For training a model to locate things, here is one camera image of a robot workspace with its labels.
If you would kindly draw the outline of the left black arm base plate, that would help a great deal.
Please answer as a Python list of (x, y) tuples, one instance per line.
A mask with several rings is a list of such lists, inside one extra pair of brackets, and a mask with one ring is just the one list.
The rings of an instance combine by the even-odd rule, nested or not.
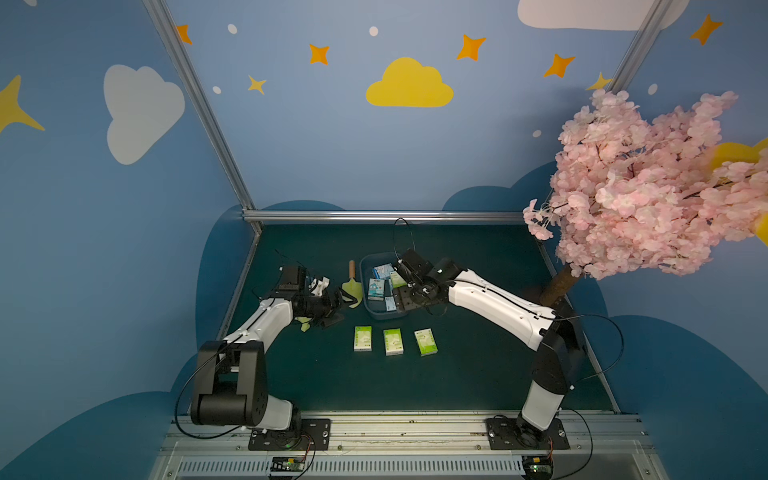
[(249, 451), (327, 451), (332, 421), (329, 418), (302, 419), (288, 430), (254, 429)]

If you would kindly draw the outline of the green pocket tissue pack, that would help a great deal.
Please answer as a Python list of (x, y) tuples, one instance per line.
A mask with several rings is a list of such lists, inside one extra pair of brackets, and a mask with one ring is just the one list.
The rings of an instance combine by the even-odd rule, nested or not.
[(369, 352), (372, 350), (372, 327), (371, 326), (355, 327), (353, 350), (355, 352)]
[(393, 289), (401, 288), (404, 286), (407, 286), (407, 281), (397, 272), (392, 271), (389, 276), (391, 287)]
[(401, 355), (404, 353), (403, 338), (400, 329), (387, 329), (383, 331), (385, 354), (387, 356)]
[(422, 357), (436, 354), (438, 347), (434, 334), (430, 328), (417, 330), (414, 332), (419, 353)]

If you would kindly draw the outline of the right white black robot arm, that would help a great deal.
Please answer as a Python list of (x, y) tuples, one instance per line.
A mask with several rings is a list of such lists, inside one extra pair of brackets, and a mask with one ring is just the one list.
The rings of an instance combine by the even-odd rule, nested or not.
[(491, 321), (535, 352), (530, 388), (516, 427), (522, 434), (542, 436), (586, 358), (580, 322), (560, 318), (554, 309), (514, 295), (449, 258), (433, 264), (409, 249), (395, 261), (394, 269), (405, 281), (400, 294), (403, 310), (450, 303)]

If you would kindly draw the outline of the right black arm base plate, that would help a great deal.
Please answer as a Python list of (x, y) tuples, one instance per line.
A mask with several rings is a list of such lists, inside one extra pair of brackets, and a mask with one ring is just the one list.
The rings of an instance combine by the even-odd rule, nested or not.
[(549, 428), (544, 431), (501, 415), (486, 418), (485, 427), (492, 450), (570, 449), (565, 429), (558, 418), (555, 418)]

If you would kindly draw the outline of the blue plastic storage box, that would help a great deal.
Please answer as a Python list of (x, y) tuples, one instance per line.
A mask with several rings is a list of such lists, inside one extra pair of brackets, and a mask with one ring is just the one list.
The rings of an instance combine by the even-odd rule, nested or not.
[(398, 290), (393, 289), (390, 274), (396, 264), (394, 253), (365, 256), (357, 265), (357, 274), (363, 285), (363, 305), (376, 321), (389, 321), (405, 317)]

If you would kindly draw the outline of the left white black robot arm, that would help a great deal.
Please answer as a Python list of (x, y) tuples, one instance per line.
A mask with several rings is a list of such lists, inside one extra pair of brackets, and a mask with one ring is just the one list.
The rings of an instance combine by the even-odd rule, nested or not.
[(312, 277), (302, 266), (282, 268), (276, 286), (238, 329), (200, 348), (188, 381), (191, 421), (203, 426), (298, 431), (298, 408), (269, 393), (266, 353), (292, 322), (312, 326), (334, 321), (341, 308), (354, 303), (353, 296), (333, 288), (326, 277)]

